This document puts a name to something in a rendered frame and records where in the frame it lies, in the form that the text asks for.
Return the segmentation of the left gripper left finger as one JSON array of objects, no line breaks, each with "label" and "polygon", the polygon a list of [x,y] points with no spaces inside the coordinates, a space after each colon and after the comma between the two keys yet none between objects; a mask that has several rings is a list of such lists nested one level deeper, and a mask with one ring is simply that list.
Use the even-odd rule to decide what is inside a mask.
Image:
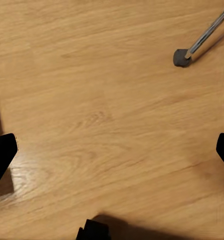
[{"label": "left gripper left finger", "polygon": [[18,145],[13,133],[0,136],[0,180],[18,152]]}]

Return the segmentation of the swivel chair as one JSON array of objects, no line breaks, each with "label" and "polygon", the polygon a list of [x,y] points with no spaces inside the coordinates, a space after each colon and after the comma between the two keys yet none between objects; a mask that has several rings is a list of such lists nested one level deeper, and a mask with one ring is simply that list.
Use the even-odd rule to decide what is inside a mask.
[{"label": "swivel chair", "polygon": [[224,11],[212,23],[212,25],[195,41],[195,43],[187,49],[177,49],[173,54],[173,63],[175,65],[187,65],[191,56],[198,50],[198,48],[212,35],[214,31],[223,23]]}]

